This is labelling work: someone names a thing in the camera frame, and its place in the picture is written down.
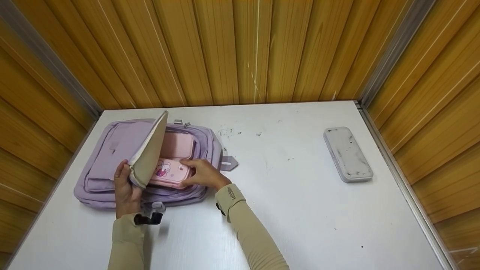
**white table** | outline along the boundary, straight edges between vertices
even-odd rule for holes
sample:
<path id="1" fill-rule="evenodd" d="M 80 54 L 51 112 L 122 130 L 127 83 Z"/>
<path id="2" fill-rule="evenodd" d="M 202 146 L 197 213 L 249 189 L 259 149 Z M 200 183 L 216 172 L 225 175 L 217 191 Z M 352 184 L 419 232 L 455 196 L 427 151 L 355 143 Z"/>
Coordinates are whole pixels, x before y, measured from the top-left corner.
<path id="1" fill-rule="evenodd" d="M 162 109 L 103 113 L 24 240 L 9 270 L 106 269 L 113 212 L 90 209 L 72 191 L 112 121 L 154 118 Z M 226 172 L 270 232 L 291 269 L 441 269 L 352 101 L 168 109 L 214 130 L 239 162 Z M 347 126 L 375 174 L 340 180 L 322 134 Z M 235 234 L 215 206 L 168 208 L 146 236 L 151 270 L 248 269 Z"/>

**arm sleeve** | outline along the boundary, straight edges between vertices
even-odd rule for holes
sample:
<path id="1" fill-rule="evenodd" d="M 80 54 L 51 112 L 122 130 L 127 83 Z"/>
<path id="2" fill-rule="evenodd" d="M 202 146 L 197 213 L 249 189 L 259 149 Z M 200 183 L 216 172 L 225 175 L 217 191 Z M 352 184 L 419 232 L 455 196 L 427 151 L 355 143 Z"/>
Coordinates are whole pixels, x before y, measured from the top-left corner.
<path id="1" fill-rule="evenodd" d="M 289 269 L 272 237 L 247 205 L 236 185 L 224 186 L 215 197 L 218 207 L 237 234 L 251 270 Z"/>
<path id="2" fill-rule="evenodd" d="M 124 215 L 113 222 L 112 251 L 108 270 L 144 269 L 143 225 L 135 225 L 135 214 Z"/>

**wooden paneling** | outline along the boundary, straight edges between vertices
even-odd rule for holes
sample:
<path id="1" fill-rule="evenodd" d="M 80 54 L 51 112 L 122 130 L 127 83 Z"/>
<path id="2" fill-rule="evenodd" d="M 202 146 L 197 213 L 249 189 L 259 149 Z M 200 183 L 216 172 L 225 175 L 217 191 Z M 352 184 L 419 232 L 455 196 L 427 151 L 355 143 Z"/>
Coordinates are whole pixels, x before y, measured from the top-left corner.
<path id="1" fill-rule="evenodd" d="M 35 214 L 0 199 L 0 252 L 12 253 Z"/>
<path id="2" fill-rule="evenodd" d="M 215 105 L 238 104 L 232 0 L 196 0 L 200 40 Z"/>
<path id="3" fill-rule="evenodd" d="M 478 0 L 437 1 L 369 106 L 380 129 L 479 5 Z"/>
<path id="4" fill-rule="evenodd" d="M 88 63 L 92 66 L 102 82 L 108 87 L 120 106 L 125 109 L 135 108 L 135 103 L 130 93 L 123 85 L 122 80 L 119 78 L 108 59 L 105 57 L 100 46 L 98 46 L 95 38 L 90 33 L 90 30 L 71 0 L 44 1 L 55 14 L 56 18 L 60 21 L 65 28 L 65 31 L 67 31 L 75 45 L 87 59 Z"/>
<path id="5" fill-rule="evenodd" d="M 13 2 L 102 108 L 120 108 L 45 2 Z"/>
<path id="6" fill-rule="evenodd" d="M 120 105 L 144 108 L 356 98 L 413 0 L 42 1 Z"/>
<path id="7" fill-rule="evenodd" d="M 187 106 L 151 1 L 114 0 L 114 4 L 163 105 Z"/>
<path id="8" fill-rule="evenodd" d="M 6 185 L 0 184 L 1 199 L 11 204 L 17 205 L 32 212 L 40 211 L 43 202 L 32 197 L 19 193 Z"/>
<path id="9" fill-rule="evenodd" d="M 480 141 L 479 104 L 480 77 L 395 154 L 410 183 L 417 182 Z"/>
<path id="10" fill-rule="evenodd" d="M 3 267 L 7 264 L 10 255 L 10 253 L 0 252 L 0 269 L 3 269 Z"/>
<path id="11" fill-rule="evenodd" d="M 393 153 L 480 73 L 479 18 L 477 9 L 380 129 Z"/>
<path id="12" fill-rule="evenodd" d="M 460 270 L 478 270 L 480 265 L 480 249 L 471 252 L 460 261 L 458 261 L 458 268 Z"/>
<path id="13" fill-rule="evenodd" d="M 319 100 L 334 100 L 340 92 L 379 3 L 380 0 L 353 2 Z"/>
<path id="14" fill-rule="evenodd" d="M 437 1 L 368 108 L 460 269 L 480 269 L 479 4 Z"/>
<path id="15" fill-rule="evenodd" d="M 0 21 L 0 46 L 85 129 L 90 129 L 93 119 L 86 109 L 74 99 L 3 21 Z"/>
<path id="16" fill-rule="evenodd" d="M 447 219 L 435 225 L 449 250 L 480 246 L 480 209 Z"/>
<path id="17" fill-rule="evenodd" d="M 320 97 L 352 3 L 313 2 L 293 101 L 316 101 Z"/>
<path id="18" fill-rule="evenodd" d="M 153 0 L 187 102 L 212 105 L 204 55 L 191 0 Z"/>
<path id="19" fill-rule="evenodd" d="M 413 185 L 434 223 L 480 207 L 480 144 Z"/>
<path id="20" fill-rule="evenodd" d="M 58 179 L 72 153 L 47 132 L 0 99 L 0 147 Z"/>
<path id="21" fill-rule="evenodd" d="M 413 0 L 381 1 L 336 99 L 358 99 Z"/>
<path id="22" fill-rule="evenodd" d="M 12 192 L 0 186 L 0 189 L 3 188 L 0 193 L 5 196 L 11 194 L 8 195 L 10 198 L 1 196 L 3 200 L 37 212 L 42 205 L 41 202 L 50 194 L 55 181 L 39 169 L 0 149 L 0 184 L 18 191 Z"/>
<path id="23" fill-rule="evenodd" d="M 3 49 L 0 70 L 0 97 L 74 152 L 86 130 Z"/>
<path id="24" fill-rule="evenodd" d="M 239 99 L 263 103 L 266 97 L 272 1 L 233 1 Z"/>
<path id="25" fill-rule="evenodd" d="M 292 101 L 312 3 L 312 0 L 273 3 L 267 102 Z"/>
<path id="26" fill-rule="evenodd" d="M 122 78 L 135 104 L 142 108 L 162 103 L 130 42 L 111 0 L 72 1 L 95 40 Z"/>

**pink pencil case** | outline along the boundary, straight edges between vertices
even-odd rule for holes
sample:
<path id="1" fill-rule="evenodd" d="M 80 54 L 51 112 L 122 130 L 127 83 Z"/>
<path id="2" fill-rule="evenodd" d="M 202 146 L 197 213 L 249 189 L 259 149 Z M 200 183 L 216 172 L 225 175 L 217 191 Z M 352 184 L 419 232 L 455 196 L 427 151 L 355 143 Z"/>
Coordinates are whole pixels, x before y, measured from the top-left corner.
<path id="1" fill-rule="evenodd" d="M 191 159 L 194 143 L 192 134 L 166 132 L 160 156 L 169 159 Z"/>
<path id="2" fill-rule="evenodd" d="M 159 158 L 150 184 L 180 188 L 183 180 L 190 177 L 192 169 L 176 160 Z"/>

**gray pencil case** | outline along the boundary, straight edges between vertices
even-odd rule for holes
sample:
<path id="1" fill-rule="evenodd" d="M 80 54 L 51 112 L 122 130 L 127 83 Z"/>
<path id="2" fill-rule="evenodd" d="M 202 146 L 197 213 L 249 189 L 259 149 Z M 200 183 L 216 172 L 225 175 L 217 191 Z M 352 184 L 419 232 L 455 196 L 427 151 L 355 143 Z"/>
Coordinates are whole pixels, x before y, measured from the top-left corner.
<path id="1" fill-rule="evenodd" d="M 325 129 L 324 139 L 345 183 L 366 182 L 373 178 L 370 165 L 347 127 Z"/>

